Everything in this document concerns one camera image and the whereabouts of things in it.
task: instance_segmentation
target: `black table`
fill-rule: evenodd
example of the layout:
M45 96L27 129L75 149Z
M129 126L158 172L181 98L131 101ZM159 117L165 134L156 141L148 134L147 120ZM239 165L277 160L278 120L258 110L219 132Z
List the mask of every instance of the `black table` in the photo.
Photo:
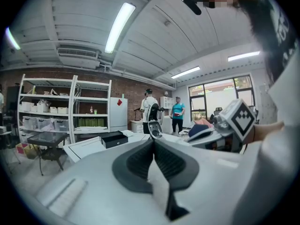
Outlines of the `black table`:
M51 161L56 160L58 165L60 166L60 169L64 170L59 160L60 156L64 153L64 151L63 149L57 149L57 146L62 141L64 141L63 145L65 145L65 138L67 136L68 134L66 133L42 132L27 139L28 143L47 147L45 151L37 151L37 154L39 156L39 169L41 171L42 176L43 172L41 168L41 159Z

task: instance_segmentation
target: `red diamond sticker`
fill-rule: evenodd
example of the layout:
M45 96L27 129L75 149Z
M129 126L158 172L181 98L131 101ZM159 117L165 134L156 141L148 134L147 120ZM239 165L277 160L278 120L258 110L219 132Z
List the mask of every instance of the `red diamond sticker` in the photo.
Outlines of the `red diamond sticker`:
M122 104L122 101L119 99L117 104L118 104L118 106L120 106Z

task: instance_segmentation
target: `black box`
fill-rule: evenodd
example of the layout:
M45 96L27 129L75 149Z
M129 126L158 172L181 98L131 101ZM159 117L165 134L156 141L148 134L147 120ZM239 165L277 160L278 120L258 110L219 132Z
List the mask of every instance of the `black box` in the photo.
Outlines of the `black box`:
M128 137L120 131L105 133L100 136L101 142L105 148L112 148L128 142Z

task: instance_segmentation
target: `refrigerator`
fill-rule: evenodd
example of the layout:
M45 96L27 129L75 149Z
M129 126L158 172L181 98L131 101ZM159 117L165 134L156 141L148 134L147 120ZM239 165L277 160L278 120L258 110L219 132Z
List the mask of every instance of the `refrigerator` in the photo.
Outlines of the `refrigerator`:
M110 101L110 131L127 130L127 104L126 98L111 97Z

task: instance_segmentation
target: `air vent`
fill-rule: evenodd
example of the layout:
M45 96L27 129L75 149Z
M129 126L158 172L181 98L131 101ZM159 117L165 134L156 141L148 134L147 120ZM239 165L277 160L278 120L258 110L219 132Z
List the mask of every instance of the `air vent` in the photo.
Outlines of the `air vent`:
M78 57L85 59L96 60L98 58L98 53L94 51L74 49L74 48L58 48L57 52L60 56L66 57Z

